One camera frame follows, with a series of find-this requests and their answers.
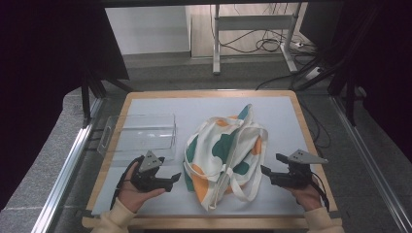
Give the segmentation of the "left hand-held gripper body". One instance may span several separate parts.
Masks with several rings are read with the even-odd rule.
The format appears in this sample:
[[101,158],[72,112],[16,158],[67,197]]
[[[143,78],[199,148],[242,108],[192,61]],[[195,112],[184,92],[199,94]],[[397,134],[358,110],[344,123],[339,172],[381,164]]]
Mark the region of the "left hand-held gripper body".
[[149,192],[158,188],[165,188],[166,179],[155,176],[163,163],[159,162],[151,150],[138,157],[137,161],[138,165],[134,169],[130,181],[139,191]]

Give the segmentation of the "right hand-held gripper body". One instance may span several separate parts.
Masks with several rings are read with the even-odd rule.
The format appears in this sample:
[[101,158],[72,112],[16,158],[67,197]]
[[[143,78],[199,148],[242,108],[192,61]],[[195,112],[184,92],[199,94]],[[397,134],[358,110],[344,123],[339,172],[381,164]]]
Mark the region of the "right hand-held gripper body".
[[297,150],[289,158],[288,172],[272,172],[271,183],[281,187],[301,188],[312,181],[311,164],[327,164],[328,160],[304,150]]

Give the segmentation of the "clear plastic box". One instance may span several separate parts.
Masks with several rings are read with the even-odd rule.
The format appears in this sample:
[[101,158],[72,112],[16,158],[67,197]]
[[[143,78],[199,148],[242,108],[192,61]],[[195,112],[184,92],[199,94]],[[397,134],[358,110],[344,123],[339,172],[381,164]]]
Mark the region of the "clear plastic box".
[[110,116],[97,151],[115,160],[131,160],[151,150],[165,160],[175,158],[176,122],[173,114]]

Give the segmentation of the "white tote bag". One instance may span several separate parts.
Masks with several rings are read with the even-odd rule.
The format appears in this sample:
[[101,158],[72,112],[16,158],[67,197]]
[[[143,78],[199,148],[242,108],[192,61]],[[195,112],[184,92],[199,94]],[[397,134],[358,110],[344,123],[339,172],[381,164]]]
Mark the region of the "white tote bag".
[[268,140],[267,130],[254,122],[252,105],[236,116],[214,116],[189,137],[183,167],[187,189],[203,209],[212,211],[227,193],[242,202],[258,195]]

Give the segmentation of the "person's left hand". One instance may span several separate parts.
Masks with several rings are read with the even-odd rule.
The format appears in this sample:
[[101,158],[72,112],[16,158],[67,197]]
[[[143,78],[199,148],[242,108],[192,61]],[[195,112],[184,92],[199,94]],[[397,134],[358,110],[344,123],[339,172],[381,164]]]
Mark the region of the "person's left hand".
[[137,213],[144,203],[155,198],[165,192],[164,188],[152,190],[150,192],[139,191],[131,182],[130,178],[133,175],[134,169],[138,163],[135,162],[127,171],[124,181],[121,183],[118,199],[132,213]]

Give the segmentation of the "person's right hand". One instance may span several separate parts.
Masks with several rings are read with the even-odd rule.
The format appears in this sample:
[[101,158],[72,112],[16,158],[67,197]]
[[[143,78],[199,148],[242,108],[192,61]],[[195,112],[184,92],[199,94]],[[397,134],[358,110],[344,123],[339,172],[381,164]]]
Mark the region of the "person's right hand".
[[313,211],[321,208],[321,197],[318,191],[311,185],[304,188],[290,188],[287,190],[296,199],[297,203],[303,208],[305,212]]

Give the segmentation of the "white power strip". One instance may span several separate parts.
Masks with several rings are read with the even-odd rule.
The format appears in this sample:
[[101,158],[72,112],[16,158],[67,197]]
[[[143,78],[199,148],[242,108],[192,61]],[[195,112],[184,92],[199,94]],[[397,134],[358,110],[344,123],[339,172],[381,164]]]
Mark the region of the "white power strip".
[[314,78],[316,78],[318,75],[320,75],[322,72],[324,71],[324,69],[322,67],[315,67],[312,71],[310,71],[305,79],[310,81]]

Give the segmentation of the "black metal stand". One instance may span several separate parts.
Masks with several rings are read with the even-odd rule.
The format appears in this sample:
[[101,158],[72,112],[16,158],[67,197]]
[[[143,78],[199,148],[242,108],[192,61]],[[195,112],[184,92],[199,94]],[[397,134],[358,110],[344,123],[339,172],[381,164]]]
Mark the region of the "black metal stand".
[[318,47],[315,63],[324,61],[324,71],[296,86],[305,90],[331,77],[327,93],[335,96],[346,89],[346,118],[355,125],[355,56],[374,19],[374,9],[361,0],[311,0],[302,21],[302,32]]
[[134,89],[119,81],[118,79],[109,77],[108,75],[103,74],[102,72],[92,72],[87,66],[84,66],[84,74],[82,77],[82,105],[84,113],[83,128],[86,128],[91,123],[91,107],[89,101],[89,93],[92,92],[93,95],[98,98],[106,97],[106,89],[103,85],[103,81],[107,81],[114,86],[126,91],[133,92]]

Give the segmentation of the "dark curtain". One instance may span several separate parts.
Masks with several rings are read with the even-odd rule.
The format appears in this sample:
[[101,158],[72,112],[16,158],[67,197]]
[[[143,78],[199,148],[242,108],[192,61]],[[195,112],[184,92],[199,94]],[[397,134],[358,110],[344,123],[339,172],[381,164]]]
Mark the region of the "dark curtain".
[[364,107],[412,162],[412,0],[311,0],[300,32],[338,67],[328,92]]
[[0,0],[0,210],[87,78],[128,78],[102,0]]

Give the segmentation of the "aluminium rail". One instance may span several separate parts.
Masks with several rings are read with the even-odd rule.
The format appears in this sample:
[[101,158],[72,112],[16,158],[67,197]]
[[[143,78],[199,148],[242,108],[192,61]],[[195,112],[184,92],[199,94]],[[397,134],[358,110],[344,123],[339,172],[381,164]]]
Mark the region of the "aluminium rail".
[[377,187],[378,192],[392,215],[399,231],[401,233],[412,233],[412,218],[406,213],[399,198],[390,187],[388,181],[373,158],[371,151],[361,137],[357,127],[347,119],[344,105],[337,97],[330,97],[330,101],[353,141],[362,163]]
[[64,163],[58,174],[56,181],[51,189],[51,193],[46,200],[42,211],[40,212],[31,233],[47,233],[54,216],[57,212],[59,204],[63,198],[63,195],[67,189],[75,168],[79,162],[81,154],[86,146],[86,141],[90,135],[91,129],[96,122],[96,117],[101,109],[103,100],[97,98],[93,101],[91,110],[91,120],[89,123],[80,129]]

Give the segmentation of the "white metal desk frame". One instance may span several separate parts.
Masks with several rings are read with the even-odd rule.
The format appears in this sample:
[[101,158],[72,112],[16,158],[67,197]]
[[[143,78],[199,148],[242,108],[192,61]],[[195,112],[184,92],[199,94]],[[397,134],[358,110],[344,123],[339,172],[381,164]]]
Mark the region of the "white metal desk frame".
[[286,30],[286,38],[280,43],[280,49],[284,56],[291,73],[296,73],[297,68],[290,53],[290,45],[294,29],[298,20],[302,3],[299,2],[291,15],[274,16],[220,16],[220,5],[215,6],[214,15],[214,53],[213,53],[213,74],[221,73],[221,54],[220,54],[220,32],[235,30]]

